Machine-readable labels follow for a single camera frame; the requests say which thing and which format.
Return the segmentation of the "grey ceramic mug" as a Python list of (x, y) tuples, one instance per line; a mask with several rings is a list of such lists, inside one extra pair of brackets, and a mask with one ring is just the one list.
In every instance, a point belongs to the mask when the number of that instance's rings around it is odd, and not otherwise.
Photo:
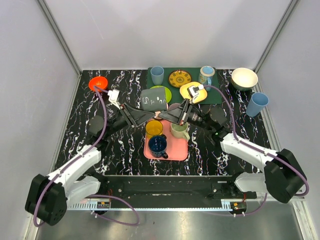
[(167, 99), (164, 87), (145, 89), (141, 92), (141, 107), (147, 112), (167, 110)]

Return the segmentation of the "dark blue ceramic mug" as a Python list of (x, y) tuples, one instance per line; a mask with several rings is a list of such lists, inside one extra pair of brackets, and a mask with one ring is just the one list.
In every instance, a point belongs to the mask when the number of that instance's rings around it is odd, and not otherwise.
[(148, 149), (155, 158), (168, 159), (167, 149), (167, 137), (162, 135), (156, 135), (150, 138), (148, 142)]

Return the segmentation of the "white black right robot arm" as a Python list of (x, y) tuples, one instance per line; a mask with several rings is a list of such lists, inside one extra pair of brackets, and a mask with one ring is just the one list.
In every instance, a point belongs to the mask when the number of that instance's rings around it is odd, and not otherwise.
[(261, 171), (236, 175), (227, 185), (228, 195), (232, 198), (239, 198), (245, 192), (261, 192), (286, 204), (307, 180), (291, 151), (267, 149), (233, 133), (221, 107), (212, 107), (204, 113), (186, 99), (178, 107), (161, 112), (159, 117), (176, 125), (189, 123), (207, 130), (207, 137), (214, 147)]

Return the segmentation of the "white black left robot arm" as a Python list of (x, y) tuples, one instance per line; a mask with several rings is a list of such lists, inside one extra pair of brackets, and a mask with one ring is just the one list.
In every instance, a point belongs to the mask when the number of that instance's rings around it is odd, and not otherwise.
[(80, 177), (102, 160), (110, 144), (109, 136), (127, 126), (138, 127), (154, 116), (154, 112), (124, 103), (110, 120), (106, 115), (92, 117), (87, 124), (88, 143), (57, 170), (48, 175), (38, 174), (32, 179), (24, 209), (35, 219), (54, 226), (68, 207), (80, 200), (91, 195), (103, 198), (108, 193), (106, 183), (93, 175)]

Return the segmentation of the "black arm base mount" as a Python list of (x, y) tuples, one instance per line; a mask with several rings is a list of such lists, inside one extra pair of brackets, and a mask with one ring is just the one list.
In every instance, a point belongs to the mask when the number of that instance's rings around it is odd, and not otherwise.
[(255, 192), (242, 192), (232, 176), (174, 176), (174, 175), (108, 175), (112, 192), (123, 194), (197, 194), (215, 199), (256, 199)]

